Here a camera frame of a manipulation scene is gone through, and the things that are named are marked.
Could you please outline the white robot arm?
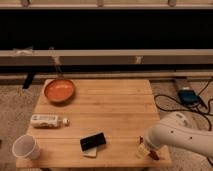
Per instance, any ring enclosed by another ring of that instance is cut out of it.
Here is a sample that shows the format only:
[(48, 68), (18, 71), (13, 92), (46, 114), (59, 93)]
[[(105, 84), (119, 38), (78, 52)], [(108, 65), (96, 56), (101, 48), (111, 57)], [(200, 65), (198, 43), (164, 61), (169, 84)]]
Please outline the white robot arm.
[(145, 130), (140, 138), (137, 155), (148, 156), (168, 145), (213, 158), (213, 131), (197, 130), (189, 128), (188, 125), (184, 114), (168, 114)]

